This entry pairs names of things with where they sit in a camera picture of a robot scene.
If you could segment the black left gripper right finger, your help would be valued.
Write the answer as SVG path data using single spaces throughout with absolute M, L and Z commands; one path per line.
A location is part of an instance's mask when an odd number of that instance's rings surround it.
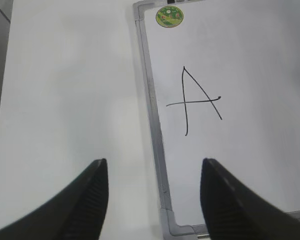
M 300 221 L 250 190 L 213 158 L 202 161 L 200 205 L 212 240 L 300 240 Z

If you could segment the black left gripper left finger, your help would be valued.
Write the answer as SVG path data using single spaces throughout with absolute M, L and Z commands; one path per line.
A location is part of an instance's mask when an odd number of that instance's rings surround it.
M 107 208 L 108 166 L 103 158 L 48 202 L 0 229 L 0 240 L 97 240 Z

